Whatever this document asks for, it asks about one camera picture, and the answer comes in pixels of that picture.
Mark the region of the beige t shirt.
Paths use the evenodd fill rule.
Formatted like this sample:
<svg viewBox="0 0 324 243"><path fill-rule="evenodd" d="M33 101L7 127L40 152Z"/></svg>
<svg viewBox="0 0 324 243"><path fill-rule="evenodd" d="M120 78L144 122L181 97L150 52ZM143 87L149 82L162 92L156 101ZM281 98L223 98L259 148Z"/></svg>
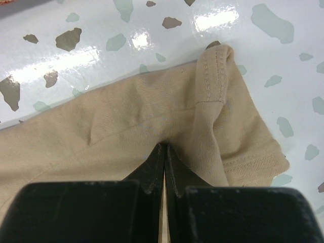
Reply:
<svg viewBox="0 0 324 243"><path fill-rule="evenodd" d="M1 131L1 215L28 183L113 180L169 142L213 186L269 186L289 168L230 46L136 75Z"/></svg>

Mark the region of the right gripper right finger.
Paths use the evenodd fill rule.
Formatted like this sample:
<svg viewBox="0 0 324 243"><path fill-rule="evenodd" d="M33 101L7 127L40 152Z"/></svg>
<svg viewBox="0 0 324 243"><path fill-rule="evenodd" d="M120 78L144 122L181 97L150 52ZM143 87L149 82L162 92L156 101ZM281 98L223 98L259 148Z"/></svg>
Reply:
<svg viewBox="0 0 324 243"><path fill-rule="evenodd" d="M306 198L286 187L213 187L166 146L171 242L323 242Z"/></svg>

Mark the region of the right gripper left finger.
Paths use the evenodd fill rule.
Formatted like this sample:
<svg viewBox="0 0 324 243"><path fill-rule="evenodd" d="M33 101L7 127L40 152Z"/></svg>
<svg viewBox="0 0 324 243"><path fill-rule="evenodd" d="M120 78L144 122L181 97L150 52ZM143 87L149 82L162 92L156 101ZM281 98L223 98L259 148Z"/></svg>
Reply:
<svg viewBox="0 0 324 243"><path fill-rule="evenodd" d="M165 146L120 181L24 186L1 225L1 242L161 242Z"/></svg>

